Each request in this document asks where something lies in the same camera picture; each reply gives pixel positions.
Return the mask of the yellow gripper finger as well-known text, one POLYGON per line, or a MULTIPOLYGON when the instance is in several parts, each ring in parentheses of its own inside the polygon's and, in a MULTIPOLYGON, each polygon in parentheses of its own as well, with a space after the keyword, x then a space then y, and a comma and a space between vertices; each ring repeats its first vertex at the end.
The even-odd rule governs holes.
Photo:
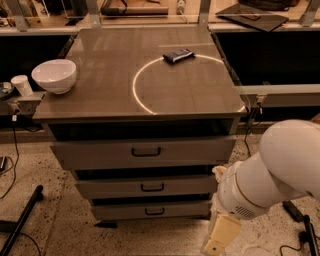
POLYGON ((225 249, 241 231, 239 219, 228 214, 218 213, 212 220, 209 232, 203 242, 203 256, 224 256, 225 249))

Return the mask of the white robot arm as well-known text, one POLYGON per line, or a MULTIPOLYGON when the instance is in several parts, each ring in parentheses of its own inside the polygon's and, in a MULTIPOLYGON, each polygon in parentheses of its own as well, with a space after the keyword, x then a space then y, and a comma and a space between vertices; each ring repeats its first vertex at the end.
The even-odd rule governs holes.
POLYGON ((217 166, 217 214, 204 240, 204 256, 220 256, 251 220, 283 201, 305 196, 320 200, 320 125, 285 120, 262 135, 259 150, 228 168, 217 166))

